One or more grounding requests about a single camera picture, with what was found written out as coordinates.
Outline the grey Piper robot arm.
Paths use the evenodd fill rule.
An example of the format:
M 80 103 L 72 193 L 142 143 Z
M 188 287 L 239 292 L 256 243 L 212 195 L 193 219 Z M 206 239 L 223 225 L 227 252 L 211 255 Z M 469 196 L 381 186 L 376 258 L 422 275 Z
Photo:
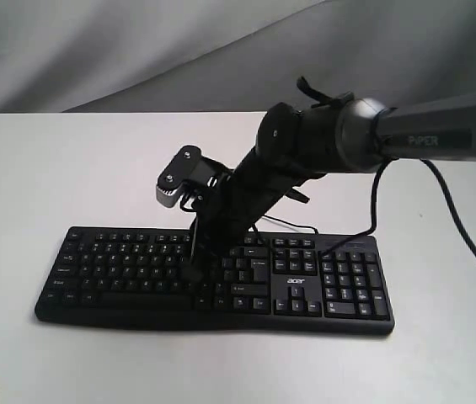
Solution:
M 329 173 L 373 173 L 395 159 L 476 161 L 476 96 L 398 108 L 364 98 L 303 111 L 280 103 L 233 170 L 184 147 L 158 179 L 161 191 L 195 198 L 184 278 L 199 282 L 211 256 L 295 187 Z

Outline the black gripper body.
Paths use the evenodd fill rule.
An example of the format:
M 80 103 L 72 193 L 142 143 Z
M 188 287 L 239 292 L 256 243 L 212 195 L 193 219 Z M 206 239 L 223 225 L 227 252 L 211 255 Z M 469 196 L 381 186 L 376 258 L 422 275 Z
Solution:
M 225 253 L 288 191 L 322 173 L 294 162 L 273 166 L 250 150 L 215 188 L 193 202 L 196 241 L 209 253 Z

